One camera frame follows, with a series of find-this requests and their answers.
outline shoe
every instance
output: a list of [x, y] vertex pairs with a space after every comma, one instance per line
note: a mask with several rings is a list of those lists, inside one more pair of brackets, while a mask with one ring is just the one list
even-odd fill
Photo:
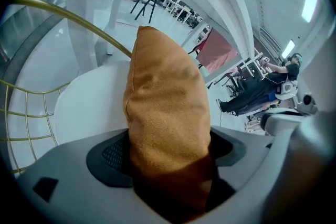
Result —
[[216, 103], [217, 103], [217, 105], [218, 105], [220, 111], [223, 112], [222, 108], [220, 108], [220, 107], [221, 107], [221, 100], [220, 100], [220, 99], [216, 99]]

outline black chair leg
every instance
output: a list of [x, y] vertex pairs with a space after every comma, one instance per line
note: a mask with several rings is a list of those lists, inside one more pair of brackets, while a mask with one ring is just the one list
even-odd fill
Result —
[[150, 0], [147, 0], [147, 2], [143, 5], [142, 9], [139, 11], [138, 15], [136, 16], [136, 18], [134, 20], [136, 20], [139, 15], [142, 13], [142, 11], [146, 8], [147, 4], [149, 3]]
[[149, 17], [149, 24], [151, 23], [151, 20], [152, 20], [152, 15], [153, 15], [153, 11], [154, 11], [154, 8], [156, 6], [156, 0], [154, 0], [154, 5], [153, 5], [153, 8], [152, 8], [152, 13], [151, 13], [151, 17]]
[[134, 5], [134, 7], [133, 7], [132, 10], [131, 10], [131, 13], [134, 11], [134, 9], [135, 9], [135, 7], [137, 6], [137, 4], [139, 3], [139, 1], [140, 1], [140, 0], [138, 0], [138, 1], [136, 2], [136, 4]]

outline gold wire basket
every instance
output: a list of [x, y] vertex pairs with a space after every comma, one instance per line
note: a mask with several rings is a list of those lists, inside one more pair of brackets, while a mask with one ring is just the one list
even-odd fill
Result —
[[[126, 54], [128, 57], [131, 57], [131, 52], [128, 51], [123, 45], [121, 45], [119, 42], [117, 42], [114, 38], [112, 38], [111, 36], [109, 36], [106, 32], [104, 32], [103, 30], [101, 30], [100, 28], [98, 28], [97, 26], [93, 25], [92, 23], [88, 22], [87, 20], [81, 18], [80, 16], [64, 9], [61, 8], [59, 6], [41, 1], [41, 0], [12, 0], [12, 4], [16, 4], [16, 5], [24, 5], [24, 6], [30, 6], [30, 7], [35, 7], [35, 8], [39, 8], [39, 9], [43, 9], [52, 13], [55, 13], [61, 17], [67, 18], [81, 26], [83, 26], [84, 28], [92, 31], [93, 33], [97, 34], [99, 37], [103, 38], [104, 40], [106, 40], [108, 43], [110, 43], [111, 45], [115, 46], [117, 49], [119, 49], [121, 52], [123, 52], [124, 54]], [[13, 147], [12, 147], [12, 143], [13, 142], [18, 142], [18, 141], [28, 141], [29, 142], [29, 146], [30, 146], [30, 150], [32, 152], [34, 161], [37, 161], [37, 157], [33, 148], [33, 145], [31, 143], [32, 140], [39, 140], [39, 139], [46, 139], [49, 137], [52, 137], [52, 139], [54, 140], [55, 146], [57, 146], [57, 141], [55, 139], [55, 135], [53, 133], [53, 130], [51, 128], [51, 124], [50, 124], [50, 120], [49, 117], [53, 116], [54, 113], [49, 113], [48, 114], [48, 108], [47, 108], [47, 103], [46, 103], [46, 95], [53, 93], [53, 92], [57, 92], [59, 94], [61, 94], [61, 89], [65, 86], [67, 86], [68, 84], [70, 84], [70, 82], [63, 84], [53, 90], [50, 91], [46, 91], [46, 92], [34, 92], [34, 91], [29, 91], [23, 88], [20, 88], [18, 86], [15, 86], [13, 84], [10, 84], [4, 80], [0, 79], [0, 83], [2, 85], [4, 85], [6, 87], [6, 93], [5, 93], [5, 109], [0, 109], [0, 112], [3, 112], [5, 114], [5, 129], [6, 129], [6, 138], [0, 138], [0, 142], [7, 142], [8, 144], [8, 150], [9, 153], [13, 159], [14, 165], [16, 167], [16, 169], [12, 170], [11, 173], [12, 174], [16, 174], [19, 173], [21, 174], [24, 170], [26, 170], [29, 166], [26, 167], [19, 167], [17, 164], [17, 160], [15, 158], [14, 152], [13, 152]], [[13, 111], [9, 111], [8, 110], [8, 96], [9, 96], [9, 90], [10, 88], [12, 89], [16, 89], [18, 91], [22, 91], [25, 92], [25, 113], [17, 113], [17, 112], [13, 112]], [[43, 102], [44, 102], [44, 109], [45, 109], [45, 115], [30, 115], [27, 113], [27, 108], [28, 108], [28, 94], [34, 94], [34, 95], [42, 95], [43, 96]], [[9, 130], [8, 130], [8, 115], [15, 115], [15, 116], [19, 116], [19, 117], [25, 117], [26, 120], [26, 132], [27, 132], [27, 138], [14, 138], [11, 137]], [[34, 137], [34, 136], [30, 136], [30, 132], [29, 132], [29, 124], [28, 124], [28, 118], [45, 118], [47, 120], [48, 123], [48, 127], [50, 130], [50, 134], [49, 135], [45, 135], [45, 136], [39, 136], [39, 137]]]

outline black pants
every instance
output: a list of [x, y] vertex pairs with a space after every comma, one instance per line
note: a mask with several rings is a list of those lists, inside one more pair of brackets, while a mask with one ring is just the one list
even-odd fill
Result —
[[221, 110], [223, 112], [237, 111], [251, 103], [256, 98], [270, 94], [274, 91], [276, 85], [267, 79], [263, 79], [251, 88], [242, 92], [237, 97], [233, 98], [229, 102], [220, 103]]

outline pink fabric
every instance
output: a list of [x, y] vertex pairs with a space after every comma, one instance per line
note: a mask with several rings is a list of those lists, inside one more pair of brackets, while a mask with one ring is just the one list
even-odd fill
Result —
[[236, 56], [237, 51], [213, 28], [196, 59], [212, 73]]

